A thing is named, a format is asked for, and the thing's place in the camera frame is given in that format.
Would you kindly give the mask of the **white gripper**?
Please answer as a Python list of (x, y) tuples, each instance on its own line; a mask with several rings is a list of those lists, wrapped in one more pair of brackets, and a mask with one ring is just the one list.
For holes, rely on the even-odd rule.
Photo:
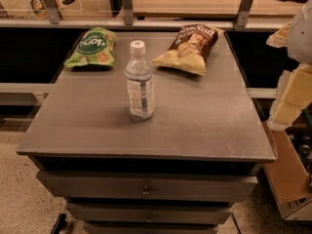
[(266, 44), (274, 48), (288, 46), (289, 57), (303, 62), (294, 71), (283, 71), (270, 108), (268, 128), (283, 131), (312, 103), (312, 0), (305, 3), (292, 23), (287, 22), (270, 35)]

